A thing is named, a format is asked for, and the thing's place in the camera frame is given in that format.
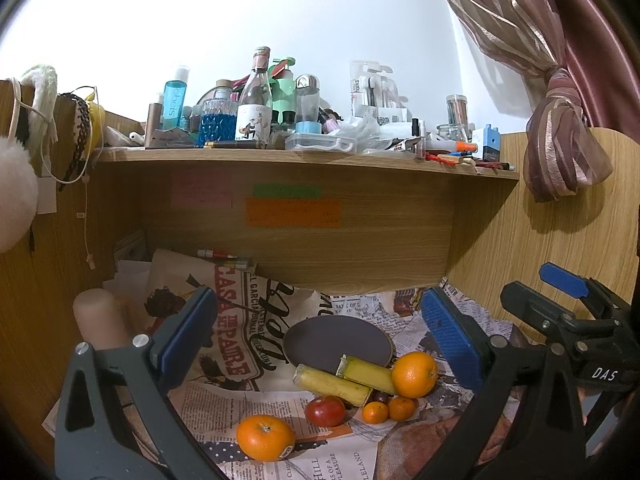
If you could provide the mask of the small mandarin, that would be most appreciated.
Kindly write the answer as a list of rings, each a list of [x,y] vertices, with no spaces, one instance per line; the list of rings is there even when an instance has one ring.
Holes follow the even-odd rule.
[[[416,399],[405,398],[404,396],[395,396],[390,399],[387,404],[388,417],[394,422],[405,422],[410,419],[419,407]]]
[[[367,403],[361,410],[362,420],[369,425],[378,425],[390,418],[388,405],[381,401]]]

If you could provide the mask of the large orange with sticker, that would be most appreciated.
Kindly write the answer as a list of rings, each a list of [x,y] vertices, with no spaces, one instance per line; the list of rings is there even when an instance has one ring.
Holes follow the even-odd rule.
[[[253,415],[236,428],[240,449],[252,460],[277,462],[289,456],[295,446],[295,434],[288,423],[271,415]]]

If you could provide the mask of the yellow corn piece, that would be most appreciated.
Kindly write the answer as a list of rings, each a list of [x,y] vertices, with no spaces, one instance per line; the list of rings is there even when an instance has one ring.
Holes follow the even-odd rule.
[[[335,375],[391,396],[396,394],[392,371],[389,368],[363,361],[356,356],[343,354]]]
[[[356,408],[361,408],[369,400],[372,389],[348,379],[331,375],[323,370],[299,364],[293,375],[294,385],[317,396],[337,396]]]

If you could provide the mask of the red apple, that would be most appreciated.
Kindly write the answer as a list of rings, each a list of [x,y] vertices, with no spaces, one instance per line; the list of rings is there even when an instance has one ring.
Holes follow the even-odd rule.
[[[332,428],[344,422],[346,408],[337,396],[318,396],[306,405],[305,416],[314,426]]]

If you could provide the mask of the yellow corn piece front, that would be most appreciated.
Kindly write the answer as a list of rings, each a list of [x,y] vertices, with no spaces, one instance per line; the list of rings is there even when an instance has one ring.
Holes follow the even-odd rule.
[[[356,408],[361,408],[369,400],[372,389],[348,379],[331,375],[323,370],[299,364],[293,375],[294,385],[317,396],[337,396]]]

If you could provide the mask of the red white marker pen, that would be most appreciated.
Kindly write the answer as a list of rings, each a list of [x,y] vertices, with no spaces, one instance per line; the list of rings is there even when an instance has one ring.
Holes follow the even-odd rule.
[[[203,259],[220,259],[220,260],[228,260],[228,259],[236,259],[235,255],[230,255],[228,252],[218,252],[218,250],[213,249],[198,249],[196,251],[196,255],[198,258]]]

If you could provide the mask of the dark round plate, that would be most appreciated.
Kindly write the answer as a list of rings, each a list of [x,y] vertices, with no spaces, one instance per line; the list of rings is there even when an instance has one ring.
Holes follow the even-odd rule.
[[[288,330],[283,351],[294,366],[305,364],[334,374],[342,356],[386,366],[394,355],[394,345],[380,328],[361,318],[318,315]]]

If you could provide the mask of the pink striped curtain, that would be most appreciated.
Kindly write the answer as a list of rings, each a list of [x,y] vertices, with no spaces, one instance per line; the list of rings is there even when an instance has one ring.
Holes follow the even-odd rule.
[[[536,202],[612,174],[592,127],[639,137],[639,70],[594,0],[447,0],[488,58],[544,83],[526,126],[524,177]]]

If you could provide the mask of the pink sticky note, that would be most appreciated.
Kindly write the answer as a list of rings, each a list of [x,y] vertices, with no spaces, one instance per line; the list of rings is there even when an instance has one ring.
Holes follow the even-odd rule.
[[[175,208],[232,207],[232,174],[229,170],[186,168],[171,171],[170,203]]]

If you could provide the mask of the clear plastic box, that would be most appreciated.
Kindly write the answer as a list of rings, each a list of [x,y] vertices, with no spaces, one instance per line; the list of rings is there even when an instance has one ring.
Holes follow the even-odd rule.
[[[319,133],[293,133],[285,140],[285,149],[294,152],[355,154],[357,141],[347,136]]]

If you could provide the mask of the green sticky note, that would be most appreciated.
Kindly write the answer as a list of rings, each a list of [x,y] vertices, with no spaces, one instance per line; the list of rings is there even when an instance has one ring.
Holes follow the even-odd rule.
[[[317,185],[257,183],[253,186],[252,196],[275,200],[318,200],[322,196],[322,189]]]

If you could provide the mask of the black patterned headband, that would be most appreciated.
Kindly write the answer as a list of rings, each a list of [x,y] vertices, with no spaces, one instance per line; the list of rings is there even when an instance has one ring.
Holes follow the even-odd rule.
[[[63,178],[64,181],[70,183],[73,176],[81,176],[81,164],[86,160],[85,150],[88,145],[90,133],[92,133],[92,123],[90,108],[85,100],[72,92],[62,93],[62,97],[71,100],[75,104],[74,128],[77,131],[77,136],[72,160]]]

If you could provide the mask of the blue textured glass jar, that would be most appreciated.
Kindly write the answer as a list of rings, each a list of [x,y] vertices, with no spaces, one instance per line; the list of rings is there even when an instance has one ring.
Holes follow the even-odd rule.
[[[209,99],[203,103],[198,127],[198,146],[235,139],[238,103],[232,99]]]

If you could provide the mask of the green pump bottle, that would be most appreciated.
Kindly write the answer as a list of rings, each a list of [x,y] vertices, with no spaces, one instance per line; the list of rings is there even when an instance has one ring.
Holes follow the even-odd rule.
[[[295,58],[276,58],[269,67],[272,94],[272,122],[282,124],[295,115]]]

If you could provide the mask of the clear glass bottle with label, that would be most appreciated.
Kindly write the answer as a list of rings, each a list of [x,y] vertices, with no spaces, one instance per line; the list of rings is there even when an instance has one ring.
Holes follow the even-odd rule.
[[[267,144],[271,133],[272,93],[268,64],[270,49],[259,47],[253,56],[250,76],[240,95],[235,140],[257,140]]]

